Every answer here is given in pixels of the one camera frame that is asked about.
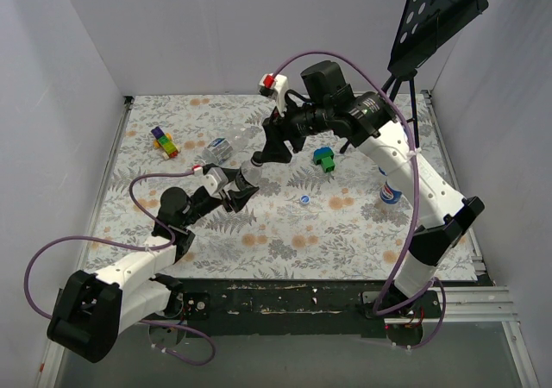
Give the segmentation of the blue label bottle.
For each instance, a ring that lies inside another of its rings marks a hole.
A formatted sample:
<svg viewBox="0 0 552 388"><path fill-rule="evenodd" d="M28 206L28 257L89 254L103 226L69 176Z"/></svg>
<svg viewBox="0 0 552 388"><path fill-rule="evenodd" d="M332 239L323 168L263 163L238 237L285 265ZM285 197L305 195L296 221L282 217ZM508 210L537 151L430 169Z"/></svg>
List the blue label bottle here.
<svg viewBox="0 0 552 388"><path fill-rule="evenodd" d="M386 205L397 204L402 197L402 192L392 186L386 172L381 167L379 167L379 172L384 177L384 184L379 191L380 200Z"/></svg>

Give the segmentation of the clear bottle black label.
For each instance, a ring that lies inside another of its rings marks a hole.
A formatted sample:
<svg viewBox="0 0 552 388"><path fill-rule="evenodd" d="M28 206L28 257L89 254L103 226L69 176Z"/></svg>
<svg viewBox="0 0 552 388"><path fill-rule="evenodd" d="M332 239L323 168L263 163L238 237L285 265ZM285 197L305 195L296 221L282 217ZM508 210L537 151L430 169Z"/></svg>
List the clear bottle black label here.
<svg viewBox="0 0 552 388"><path fill-rule="evenodd" d="M235 185L239 191L245 191L250 187L258 187L262 174L262 164L254 157L245 160L235 176Z"/></svg>

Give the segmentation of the black bottle cap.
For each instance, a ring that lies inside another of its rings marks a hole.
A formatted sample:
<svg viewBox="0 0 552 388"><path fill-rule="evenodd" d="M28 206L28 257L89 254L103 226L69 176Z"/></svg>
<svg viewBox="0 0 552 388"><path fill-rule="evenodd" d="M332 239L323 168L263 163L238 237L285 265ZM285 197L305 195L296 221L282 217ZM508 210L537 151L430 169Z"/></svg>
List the black bottle cap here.
<svg viewBox="0 0 552 388"><path fill-rule="evenodd" d="M261 166L262 163L260 162L260 159L256 156L253 156L252 159L251 159L252 163L256 166Z"/></svg>

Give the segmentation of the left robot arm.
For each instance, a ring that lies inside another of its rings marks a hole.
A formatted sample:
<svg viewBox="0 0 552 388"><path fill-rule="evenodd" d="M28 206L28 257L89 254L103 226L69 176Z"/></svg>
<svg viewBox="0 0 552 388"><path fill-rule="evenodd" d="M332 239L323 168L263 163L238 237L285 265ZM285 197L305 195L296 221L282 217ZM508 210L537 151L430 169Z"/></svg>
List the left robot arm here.
<svg viewBox="0 0 552 388"><path fill-rule="evenodd" d="M79 270L66 282L54 306L47 337L86 360L97 363L113 348L119 334L152 314L177 317L184 307L178 279L163 273L188 252L195 235L189 226L223 206L238 212L259 190L256 178L237 173L234 189L210 195L201 186L192 195L179 187L160 197L157 223L141 250L88 273Z"/></svg>

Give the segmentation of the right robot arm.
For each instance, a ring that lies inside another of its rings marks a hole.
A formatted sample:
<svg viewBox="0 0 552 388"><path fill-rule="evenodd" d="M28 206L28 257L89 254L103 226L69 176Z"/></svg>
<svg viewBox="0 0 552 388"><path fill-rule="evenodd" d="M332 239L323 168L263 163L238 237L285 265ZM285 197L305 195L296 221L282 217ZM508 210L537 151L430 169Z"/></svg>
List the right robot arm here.
<svg viewBox="0 0 552 388"><path fill-rule="evenodd" d="M478 197L464 197L414 151L398 114L380 94L355 95L337 63L321 61L301 78L308 94L301 105L290 99L286 76L266 74L260 80L259 93L276 107L263 122L266 144L254 157L260 163L288 163L307 137L332 132L371 159L386 177L384 194L400 192L413 209L407 249L381 298L397 315L413 315L422 305L419 292L485 205Z"/></svg>

